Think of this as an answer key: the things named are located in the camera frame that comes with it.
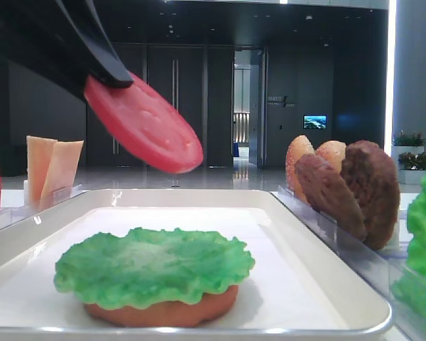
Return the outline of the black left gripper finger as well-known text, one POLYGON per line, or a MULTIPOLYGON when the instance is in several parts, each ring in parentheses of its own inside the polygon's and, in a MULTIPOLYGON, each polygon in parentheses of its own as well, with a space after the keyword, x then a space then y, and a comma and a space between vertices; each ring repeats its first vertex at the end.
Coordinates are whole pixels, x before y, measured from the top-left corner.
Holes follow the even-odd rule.
POLYGON ((62 41, 76 63, 102 84, 126 88, 133 83, 102 27, 93 1, 56 1, 64 24, 62 41))

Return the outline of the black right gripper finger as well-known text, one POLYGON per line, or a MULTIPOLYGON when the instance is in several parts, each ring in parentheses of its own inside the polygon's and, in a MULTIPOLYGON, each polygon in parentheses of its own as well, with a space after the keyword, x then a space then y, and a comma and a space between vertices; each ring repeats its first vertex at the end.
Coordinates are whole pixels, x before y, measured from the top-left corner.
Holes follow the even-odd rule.
POLYGON ((17 63, 84 101, 87 72, 22 5, 0 1, 0 58, 17 63))

